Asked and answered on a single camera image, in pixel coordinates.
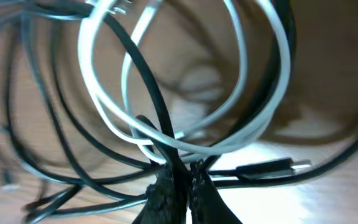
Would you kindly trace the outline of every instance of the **wooden surface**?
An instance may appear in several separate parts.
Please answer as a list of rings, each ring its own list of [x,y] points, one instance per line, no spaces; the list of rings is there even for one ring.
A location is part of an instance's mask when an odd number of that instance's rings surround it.
[[[230,94],[238,72],[238,53],[228,13],[219,0],[176,0],[159,10],[140,48],[161,83],[176,130],[197,122],[212,112]],[[138,1],[120,21],[132,30],[146,1]],[[286,98],[263,140],[223,156],[216,169],[229,169],[248,162],[282,156],[312,159],[318,164],[339,152],[358,133],[358,1],[292,1],[298,28],[296,63]],[[222,121],[203,132],[206,139],[225,134],[252,98],[269,53],[272,38],[262,12],[252,1],[239,1],[239,11],[249,49],[249,78],[244,97]],[[39,20],[38,55],[43,75],[50,82],[47,21]],[[65,26],[60,73],[64,92],[80,121],[103,143],[117,152],[147,161],[133,145],[115,137],[99,119],[87,96],[76,56],[78,24]],[[0,31],[0,82],[6,29]],[[120,69],[124,49],[103,27],[95,49],[95,67],[103,87],[118,102]],[[17,59],[15,114],[20,136],[26,144],[50,161],[67,166],[50,125],[23,53]],[[70,145],[93,177],[110,177],[135,169],[108,159],[93,149],[71,126],[55,98]],[[138,72],[133,68],[130,96],[137,113],[157,119]],[[0,88],[0,118],[2,115]],[[0,223],[20,223],[21,206],[33,201],[38,178],[18,166],[7,137],[0,134],[0,150],[17,165],[21,188],[0,192]],[[69,168],[48,167],[75,176]],[[113,186],[139,194],[153,177]],[[51,192],[64,186],[54,185]],[[358,223],[358,155],[340,169],[299,185],[267,189],[222,190],[221,195],[244,223]],[[85,189],[65,207],[94,205],[110,199]],[[141,207],[99,216],[44,220],[44,223],[130,223]]]

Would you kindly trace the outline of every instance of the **white cable loop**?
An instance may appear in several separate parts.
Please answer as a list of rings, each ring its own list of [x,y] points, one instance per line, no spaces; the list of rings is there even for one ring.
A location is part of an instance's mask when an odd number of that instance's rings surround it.
[[[224,2],[226,4],[232,3],[230,0],[224,0]],[[95,8],[93,9],[89,18],[84,19],[80,27],[80,34],[78,38],[78,58],[80,61],[83,79],[94,103],[99,99],[115,115],[120,117],[130,126],[133,126],[134,128],[143,132],[147,136],[150,136],[172,147],[199,154],[212,155],[236,151],[250,144],[252,141],[255,141],[264,132],[266,127],[269,125],[269,121],[275,109],[277,108],[279,102],[284,96],[290,74],[290,51],[288,47],[287,37],[285,35],[285,31],[280,22],[280,19],[278,18],[278,15],[270,1],[258,0],[257,3],[266,14],[267,19],[271,23],[273,31],[278,40],[281,58],[280,78],[278,81],[278,87],[275,90],[272,98],[267,103],[266,107],[255,117],[255,119],[253,119],[248,125],[244,126],[238,132],[213,147],[196,146],[181,142],[179,140],[166,136],[157,130],[152,129],[145,123],[134,118],[131,114],[128,114],[122,109],[120,109],[118,105],[115,104],[115,102],[113,102],[110,97],[108,97],[108,95],[104,92],[104,90],[97,81],[96,72],[94,71],[92,66],[93,47],[96,34],[107,12],[107,9],[109,9],[110,6],[114,3],[115,0],[99,0],[98,3],[95,5]],[[242,143],[234,143],[240,139],[243,139]]]

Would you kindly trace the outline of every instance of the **brown surface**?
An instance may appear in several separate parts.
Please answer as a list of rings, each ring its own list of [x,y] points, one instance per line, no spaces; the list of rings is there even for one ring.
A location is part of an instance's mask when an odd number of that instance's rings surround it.
[[[120,18],[127,30],[133,29],[145,2],[139,1],[129,16]],[[210,113],[230,94],[237,77],[237,46],[229,16],[220,1],[177,2],[185,7],[180,10],[178,6],[165,4],[148,30],[141,51],[155,76],[169,87],[162,88],[163,95],[174,128],[181,129]],[[269,133],[264,136],[265,141],[224,156],[216,164],[218,168],[280,156],[311,158],[317,164],[338,152],[357,133],[353,124],[358,122],[358,1],[292,3],[298,28],[298,51],[287,97]],[[249,82],[238,108],[208,129],[206,134],[211,138],[224,134],[252,97],[269,52],[271,32],[261,11],[255,5],[241,5],[250,57]],[[39,59],[43,75],[49,77],[45,54],[48,43],[45,34],[49,24],[39,21],[37,27]],[[118,152],[146,161],[135,146],[111,134],[98,118],[78,68],[75,42],[78,24],[65,28],[60,72],[65,93],[71,99],[70,106],[98,139]],[[0,32],[0,77],[5,40],[6,33]],[[95,66],[103,86],[117,101],[121,101],[119,69],[123,53],[117,38],[104,27],[99,33],[95,50]],[[15,111],[20,136],[46,158],[67,164],[23,55],[17,59],[17,65]],[[205,85],[212,88],[199,91]],[[157,123],[150,98],[135,69],[131,71],[130,88],[137,112],[146,114]],[[88,170],[92,169],[93,177],[114,176],[135,170],[107,159],[90,147],[61,110],[59,114],[73,150],[81,164]],[[1,115],[0,89],[0,118],[4,120]],[[11,156],[12,161],[16,161],[6,140],[0,134],[0,148]],[[92,164],[101,165],[95,168]],[[51,170],[74,175],[66,168]],[[20,168],[17,171],[20,173],[21,189],[13,194],[0,193],[0,223],[19,223],[23,216],[21,206],[32,201],[37,193],[38,179]],[[125,185],[127,190],[122,185],[114,186],[114,189],[139,194],[151,182],[153,177],[128,183]],[[61,185],[53,186],[52,191],[60,188]],[[224,190],[221,193],[244,223],[358,223],[358,156],[327,176],[297,186]],[[101,202],[110,202],[110,199],[86,189],[67,207]],[[45,220],[44,223],[130,223],[140,208],[93,217]]]

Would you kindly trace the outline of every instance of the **tangled cable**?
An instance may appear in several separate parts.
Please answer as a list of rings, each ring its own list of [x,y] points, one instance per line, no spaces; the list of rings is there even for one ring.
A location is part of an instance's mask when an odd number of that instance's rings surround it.
[[[5,72],[3,78],[3,102],[7,123],[6,125],[0,123],[0,129],[9,135],[13,146],[12,150],[15,152],[22,166],[27,171],[43,180],[41,191],[37,200],[25,206],[25,210],[28,212],[25,218],[26,223],[37,223],[44,218],[65,218],[112,212],[145,202],[146,206],[134,220],[134,223],[158,223],[150,220],[151,217],[155,217],[153,212],[156,211],[154,206],[158,196],[155,195],[156,192],[160,192],[164,195],[164,197],[170,198],[170,200],[167,201],[172,201],[171,199],[175,197],[178,199],[174,201],[177,201],[178,204],[180,204],[180,206],[177,205],[180,208],[176,209],[176,205],[169,206],[173,214],[171,218],[174,218],[175,216],[183,216],[183,207],[186,206],[186,202],[179,200],[179,198],[187,198],[187,196],[189,196],[193,197],[193,199],[198,198],[198,200],[203,198],[203,201],[207,202],[210,199],[210,195],[217,195],[216,188],[266,187],[301,182],[317,177],[335,168],[358,151],[358,139],[356,139],[354,143],[330,161],[300,173],[295,173],[293,166],[296,162],[293,162],[289,158],[280,159],[278,161],[261,162],[260,164],[244,165],[234,170],[209,171],[208,169],[219,158],[219,155],[238,150],[255,141],[266,129],[274,110],[283,97],[288,84],[291,58],[293,58],[296,48],[295,19],[290,9],[289,2],[277,1],[275,6],[273,6],[273,4],[268,0],[256,1],[263,9],[267,19],[271,23],[277,40],[273,42],[270,60],[268,61],[264,79],[262,80],[262,84],[258,93],[255,95],[255,98],[250,103],[248,109],[238,119],[237,123],[232,127],[229,134],[220,141],[212,144],[210,147],[195,146],[177,139],[185,137],[194,131],[211,124],[215,119],[221,117],[238,100],[239,94],[243,89],[246,81],[247,70],[246,47],[241,31],[241,25],[232,2],[230,0],[224,0],[224,3],[232,16],[233,26],[236,30],[237,41],[239,44],[241,64],[238,83],[231,97],[217,111],[206,117],[199,124],[191,127],[189,130],[181,131],[176,134],[173,132],[169,113],[162,94],[158,88],[157,82],[155,81],[155,78],[142,54],[137,48],[137,44],[140,43],[142,35],[148,24],[151,22],[160,1],[152,0],[147,6],[145,12],[140,18],[139,23],[136,25],[134,33],[132,34],[132,40],[118,21],[106,13],[114,2],[114,0],[100,0],[95,7],[73,1],[59,1],[53,4],[37,4],[34,1],[0,2],[0,6],[4,6],[7,3],[22,4],[20,11],[13,12],[12,14],[8,14],[0,18],[0,27],[6,24],[10,24],[12,27],[11,37],[9,38],[7,48],[6,67],[4,69]],[[112,159],[141,169],[141,171],[118,177],[93,179],[87,174],[84,168],[80,166],[76,157],[73,155],[71,147],[65,137],[65,133],[60,126],[59,117],[57,116],[50,101],[49,93],[40,73],[32,35],[34,31],[33,17],[44,17],[52,20],[53,22],[50,32],[50,67],[53,73],[53,83],[57,90],[59,101],[71,123],[96,149],[100,150]],[[111,131],[124,140],[137,144],[142,152],[150,159],[150,164],[118,154],[104,144],[100,143],[80,124],[78,119],[72,113],[62,92],[57,70],[57,63],[59,61],[57,48],[60,38],[59,33],[61,33],[62,29],[60,27],[60,21],[81,22],[81,28],[78,36],[78,57],[83,79],[86,83],[89,94],[93,99],[93,103]],[[96,73],[92,66],[94,40],[102,21],[106,23],[106,25],[108,25],[108,27],[119,37],[119,40],[127,50],[127,54],[124,58],[124,66],[122,68],[122,94],[127,110],[126,112],[120,109],[110,99],[110,97],[105,94],[97,81]],[[42,161],[39,161],[32,150],[20,140],[20,136],[16,131],[16,125],[12,113],[12,92],[14,90],[13,81],[15,78],[14,59],[19,45],[21,45],[24,49],[34,82],[36,82],[39,88],[42,102],[48,111],[50,120],[52,121],[62,149],[71,167],[79,178],[56,174],[44,169],[42,167]],[[135,117],[131,113],[131,105],[127,99],[127,77],[131,61],[133,61],[134,65],[138,68],[152,97],[152,102],[156,109],[158,121],[160,123],[161,132],[158,131],[145,116],[138,115]],[[133,136],[122,133],[119,129],[117,129],[114,123],[110,122],[106,113],[103,111],[100,102],[102,102],[106,108],[118,115],[118,117],[131,126]],[[153,147],[161,153],[162,157],[153,153],[151,145],[153,145]],[[178,149],[192,152],[194,154],[180,158],[177,151]],[[190,172],[184,165],[184,162],[190,162],[194,159],[204,158],[206,156],[209,157],[204,161],[191,163]],[[146,193],[142,195],[127,195],[105,187],[105,185],[120,184],[155,173],[159,174],[156,184],[149,186]],[[209,179],[210,176],[236,177],[237,180],[211,181]],[[69,187],[53,195],[46,196],[45,186],[48,182],[67,184]],[[92,189],[95,189],[95,191],[117,201],[80,208],[60,209],[64,203],[74,197],[84,187],[91,187]],[[209,196],[203,196],[205,192],[208,192]],[[197,200],[190,201],[190,208],[192,211],[197,211],[194,212],[194,216],[196,216],[196,220],[198,221],[205,220],[205,218],[211,215],[208,212],[208,209],[203,208]]]

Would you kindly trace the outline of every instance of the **cable bundle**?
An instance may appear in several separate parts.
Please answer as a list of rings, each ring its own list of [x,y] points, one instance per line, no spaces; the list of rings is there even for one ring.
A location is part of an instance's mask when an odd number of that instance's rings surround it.
[[[158,198],[158,195],[156,196],[153,192],[161,191],[161,194],[164,194],[165,196],[168,195],[167,198],[170,198],[170,200],[175,197],[197,198],[195,195],[199,195],[200,198],[208,198],[202,196],[203,192],[210,192],[211,195],[214,195],[217,194],[217,192],[215,192],[216,188],[266,187],[296,183],[317,177],[335,168],[358,151],[357,139],[347,149],[343,150],[329,162],[325,162],[324,164],[301,173],[295,173],[293,166],[296,165],[296,162],[293,162],[289,158],[263,162],[260,164],[245,165],[234,170],[208,171],[213,163],[219,158],[219,155],[241,149],[256,141],[269,125],[275,109],[284,96],[290,76],[291,58],[293,58],[296,47],[295,19],[290,9],[289,2],[277,1],[274,6],[269,0],[256,0],[256,3],[263,9],[263,12],[272,26],[276,41],[273,42],[270,60],[268,61],[259,92],[255,95],[255,98],[252,100],[248,109],[243,112],[237,123],[232,127],[229,134],[210,146],[188,144],[179,141],[179,139],[189,136],[195,131],[205,128],[215,122],[230,110],[243,91],[247,76],[246,43],[240,20],[232,1],[224,0],[223,2],[231,15],[239,46],[240,68],[237,85],[234,88],[232,95],[215,112],[211,113],[194,126],[187,130],[180,131],[179,133],[173,132],[163,96],[147,62],[137,48],[147,26],[151,23],[151,20],[162,1],[150,0],[149,5],[145,8],[144,13],[141,15],[140,20],[134,29],[132,38],[118,21],[108,14],[109,9],[115,2],[115,0],[99,0],[95,7],[93,7],[88,4],[73,1],[59,1],[53,4],[37,4],[34,1],[0,1],[0,6],[10,3],[22,5],[20,11],[13,12],[12,14],[0,18],[0,27],[6,24],[10,24],[12,27],[12,37],[10,38],[7,50],[6,69],[4,74],[3,102],[7,124],[0,124],[0,128],[10,136],[11,144],[13,146],[12,148],[22,166],[34,175],[39,176],[43,180],[43,186],[45,186],[48,181],[69,185],[67,189],[50,196],[45,196],[46,192],[41,190],[38,199],[25,206],[25,209],[28,211],[28,215],[25,218],[26,223],[37,223],[44,218],[65,218],[112,212],[145,202],[147,202],[145,208],[139,214],[138,218],[136,218],[134,223],[158,223],[155,220],[149,220],[150,217],[154,217],[151,211],[155,208],[153,205],[155,205],[156,198]],[[60,103],[71,123],[85,139],[102,153],[119,162],[136,167],[141,171],[119,177],[92,179],[79,165],[67,142],[65,133],[61,129],[59,118],[50,101],[45,82],[40,74],[39,65],[35,56],[34,40],[32,37],[34,31],[33,18],[35,17],[44,17],[53,22],[50,32],[50,66]],[[65,96],[62,93],[57,72],[58,55],[56,49],[58,47],[59,33],[61,31],[59,21],[81,22],[78,36],[78,59],[89,95],[108,128],[121,139],[137,144],[140,150],[150,159],[150,164],[120,155],[100,143],[80,124],[75,118],[75,115],[71,112],[70,107],[66,104]],[[119,37],[119,40],[127,50],[121,71],[122,97],[125,105],[124,110],[118,107],[118,105],[104,92],[101,85],[98,83],[97,74],[92,65],[94,40],[102,22],[106,23],[106,25],[108,25]],[[11,102],[12,91],[14,89],[13,79],[15,76],[14,57],[19,45],[23,47],[29,61],[30,71],[40,90],[42,101],[49,113],[55,132],[62,145],[62,149],[73,170],[80,178],[67,177],[44,169],[37,155],[22,143],[17,134],[14,117],[11,112]],[[132,114],[131,104],[127,96],[128,71],[132,62],[142,75],[143,81],[152,97],[161,131],[157,130],[145,116],[135,116]],[[132,135],[130,136],[119,130],[117,126],[111,122],[103,107],[125,121],[130,126]],[[153,147],[155,147],[162,156],[155,154],[153,152]],[[190,152],[190,154],[179,157],[177,149]],[[191,172],[185,167],[184,163],[186,162],[192,162]],[[155,173],[158,173],[157,183],[151,185],[146,194],[127,195],[105,187],[105,185],[120,184]],[[210,176],[237,177],[237,180],[211,181],[209,178]],[[209,187],[205,187],[204,184],[202,184],[205,182],[209,183],[206,184]],[[161,183],[164,183],[164,185],[171,184],[172,191],[164,192],[164,189],[159,187],[161,186]],[[97,192],[117,200],[117,202],[89,207],[59,209],[83,187],[91,187]],[[42,205],[46,204],[48,205],[45,208],[40,208]],[[172,214],[176,214],[172,216],[173,219],[175,216],[178,216],[178,214],[181,214],[180,211],[182,211],[183,206],[186,206],[185,201],[181,202],[181,208],[175,209],[174,207],[170,207]],[[192,208],[192,211],[200,211],[203,209],[193,201],[190,202],[190,207]],[[193,223],[202,223],[200,220],[203,219],[200,216],[203,215],[200,214],[203,214],[203,212],[195,213],[199,216],[195,219],[197,221],[193,220]],[[163,222],[161,220],[160,222],[180,223],[182,221],[181,218],[172,221],[172,219],[169,219],[169,217],[171,217],[170,215],[167,215],[164,218],[167,217],[171,222]]]

